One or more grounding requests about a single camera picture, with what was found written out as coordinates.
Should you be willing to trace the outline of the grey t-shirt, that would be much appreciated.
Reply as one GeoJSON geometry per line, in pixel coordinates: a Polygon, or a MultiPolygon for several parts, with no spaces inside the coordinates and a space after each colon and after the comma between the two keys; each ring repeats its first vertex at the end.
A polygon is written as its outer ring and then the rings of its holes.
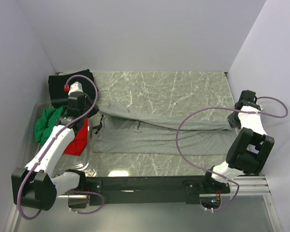
{"type": "Polygon", "coordinates": [[[237,133],[226,121],[156,116],[110,103],[100,107],[102,128],[92,148],[99,153],[153,153],[179,155],[225,155],[237,133]]]}

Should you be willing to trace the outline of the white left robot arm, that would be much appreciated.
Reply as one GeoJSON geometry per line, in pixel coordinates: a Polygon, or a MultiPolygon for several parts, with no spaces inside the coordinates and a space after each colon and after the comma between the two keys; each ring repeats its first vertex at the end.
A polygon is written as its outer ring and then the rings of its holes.
{"type": "Polygon", "coordinates": [[[14,204],[18,211],[22,207],[48,211],[57,196],[68,191],[82,194],[86,191],[85,173],[68,169],[58,177],[52,177],[54,168],[67,146],[74,140],[84,120],[94,109],[95,101],[83,91],[80,82],[65,85],[68,92],[67,113],[61,115],[52,132],[37,155],[23,168],[15,168],[12,173],[14,204]]]}

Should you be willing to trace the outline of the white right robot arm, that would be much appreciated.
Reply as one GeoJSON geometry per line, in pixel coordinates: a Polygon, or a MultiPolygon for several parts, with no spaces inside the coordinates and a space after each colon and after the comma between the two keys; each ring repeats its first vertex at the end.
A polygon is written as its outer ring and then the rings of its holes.
{"type": "Polygon", "coordinates": [[[241,112],[231,113],[227,121],[240,131],[226,160],[211,168],[214,173],[205,173],[203,189],[209,193],[225,188],[229,179],[243,174],[259,174],[275,144],[274,138],[263,128],[255,92],[243,90],[234,108],[241,112]]]}

